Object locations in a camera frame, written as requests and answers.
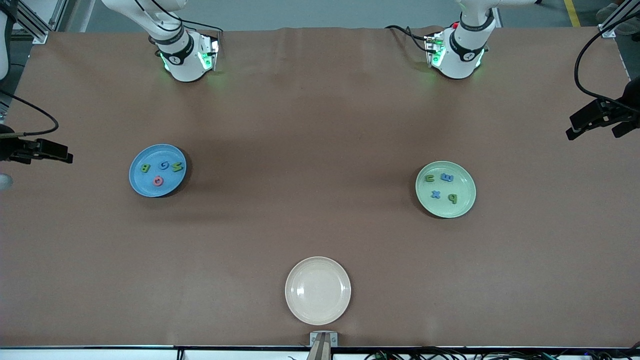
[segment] brown table surface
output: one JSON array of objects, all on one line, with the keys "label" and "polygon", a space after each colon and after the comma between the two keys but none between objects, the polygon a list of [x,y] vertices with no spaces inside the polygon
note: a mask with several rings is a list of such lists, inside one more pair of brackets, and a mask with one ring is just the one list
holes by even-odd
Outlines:
[{"label": "brown table surface", "polygon": [[[640,338],[640,131],[569,142],[593,28],[498,29],[461,81],[383,29],[225,33],[217,73],[174,81],[147,35],[54,33],[18,94],[51,112],[73,165],[2,163],[2,345],[629,346]],[[584,84],[617,97],[616,44]],[[12,103],[15,130],[49,127]],[[155,143],[188,154],[174,196],[127,173]],[[465,216],[429,216],[417,171],[463,165]],[[289,270],[348,272],[335,323],[297,320]]]}]

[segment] green plate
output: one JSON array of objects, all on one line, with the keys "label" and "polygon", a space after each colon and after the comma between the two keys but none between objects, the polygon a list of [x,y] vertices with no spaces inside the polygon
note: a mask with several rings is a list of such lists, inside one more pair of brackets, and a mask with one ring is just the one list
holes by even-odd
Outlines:
[{"label": "green plate", "polygon": [[476,184],[460,165],[449,161],[436,161],[420,170],[415,180],[415,193],[422,206],[430,213],[442,218],[457,218],[467,213],[474,205]]}]

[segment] metal frame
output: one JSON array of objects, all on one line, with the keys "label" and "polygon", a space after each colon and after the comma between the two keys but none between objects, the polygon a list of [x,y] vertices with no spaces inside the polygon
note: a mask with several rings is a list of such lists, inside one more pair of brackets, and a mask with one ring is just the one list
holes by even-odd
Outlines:
[{"label": "metal frame", "polygon": [[49,32],[53,30],[22,0],[18,0],[15,19],[33,37],[34,44],[46,43]]},{"label": "metal frame", "polygon": [[56,3],[56,7],[53,10],[53,14],[51,15],[51,19],[49,19],[49,27],[53,30],[60,30],[60,24],[62,20],[62,16],[69,5],[69,0],[58,0]]},{"label": "metal frame", "polygon": [[493,18],[495,19],[495,27],[496,28],[501,28],[502,27],[502,16],[500,15],[500,9],[499,8],[491,8],[491,12],[493,13]]},{"label": "metal frame", "polygon": [[338,333],[335,331],[314,331],[310,336],[312,346],[307,360],[330,360],[333,344],[338,345]]},{"label": "metal frame", "polygon": [[[622,3],[617,9],[616,11],[614,11],[608,18],[607,20],[604,20],[604,22],[600,25],[598,25],[598,27],[600,28],[600,30],[606,28],[609,24],[612,24],[613,22],[616,22],[620,19],[622,19],[623,17],[636,12],[640,10],[640,0],[626,0],[624,3]],[[609,31],[606,31],[605,33],[602,34],[602,37],[604,38],[614,38],[616,37],[616,28],[613,28]]]},{"label": "metal frame", "polygon": [[[509,351],[518,351],[523,354],[542,353],[555,356],[561,360],[592,360],[585,354],[585,348],[566,347],[331,347],[330,339],[333,332],[314,332],[316,339],[314,346],[170,346],[170,345],[132,345],[132,346],[42,346],[42,347],[0,347],[0,358],[4,360],[125,360],[125,359],[166,359],[166,360],[201,360],[201,359],[226,359],[226,360],[282,360],[290,357],[293,360],[303,360],[308,354],[310,360],[362,360],[369,354],[381,351],[389,354],[399,354],[404,360],[410,360],[408,354],[436,355],[440,351],[436,348],[455,350],[457,354],[467,355],[467,359],[476,358],[476,355],[487,355],[487,360],[500,357],[500,354]],[[624,351],[624,355],[630,360],[640,360],[640,348],[593,348],[587,347],[594,353],[616,353]]]}]

